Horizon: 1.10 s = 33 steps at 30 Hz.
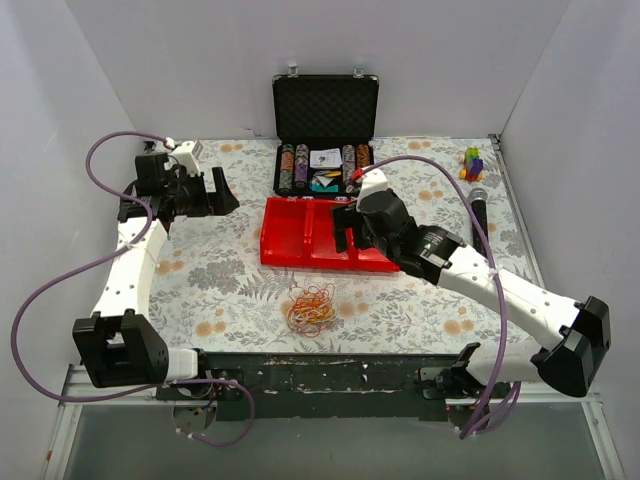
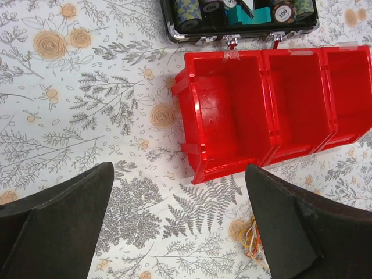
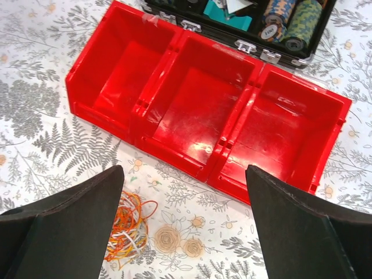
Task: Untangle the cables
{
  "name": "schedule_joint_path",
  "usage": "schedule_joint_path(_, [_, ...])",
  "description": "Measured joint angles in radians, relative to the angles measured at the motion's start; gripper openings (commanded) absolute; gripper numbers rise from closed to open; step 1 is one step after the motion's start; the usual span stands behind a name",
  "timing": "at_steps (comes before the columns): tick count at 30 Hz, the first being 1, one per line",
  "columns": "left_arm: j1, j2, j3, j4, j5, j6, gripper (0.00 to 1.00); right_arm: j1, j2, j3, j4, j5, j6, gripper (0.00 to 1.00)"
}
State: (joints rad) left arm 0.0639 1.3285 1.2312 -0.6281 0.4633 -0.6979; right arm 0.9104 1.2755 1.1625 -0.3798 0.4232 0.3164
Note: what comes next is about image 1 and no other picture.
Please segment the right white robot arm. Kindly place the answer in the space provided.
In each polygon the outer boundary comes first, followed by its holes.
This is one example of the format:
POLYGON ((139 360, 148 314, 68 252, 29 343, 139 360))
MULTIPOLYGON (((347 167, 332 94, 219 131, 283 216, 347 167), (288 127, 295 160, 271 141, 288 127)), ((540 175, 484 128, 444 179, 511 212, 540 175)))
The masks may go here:
POLYGON ((454 389, 475 397, 489 384, 542 381, 576 398, 585 396, 611 346, 610 312, 601 299, 556 295, 498 267, 459 236, 436 225, 419 225, 390 189, 331 210, 336 250, 374 248, 405 274, 426 280, 505 315, 533 343, 494 356, 481 346, 463 350, 451 366, 454 389))

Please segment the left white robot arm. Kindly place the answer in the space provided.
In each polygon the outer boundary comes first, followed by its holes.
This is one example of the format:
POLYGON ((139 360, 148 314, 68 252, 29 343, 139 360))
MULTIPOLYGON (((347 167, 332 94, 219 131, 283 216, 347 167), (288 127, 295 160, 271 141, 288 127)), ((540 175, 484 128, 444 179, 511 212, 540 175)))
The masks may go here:
POLYGON ((200 169, 202 145, 186 141, 171 152, 147 152, 135 159, 135 180, 124 190, 118 211, 115 258, 91 315, 75 321, 73 340, 97 388, 178 381, 193 400, 213 386, 195 349, 169 347, 149 322, 149 298, 160 251, 178 217, 225 216, 239 206, 222 168, 212 170, 207 191, 200 169))

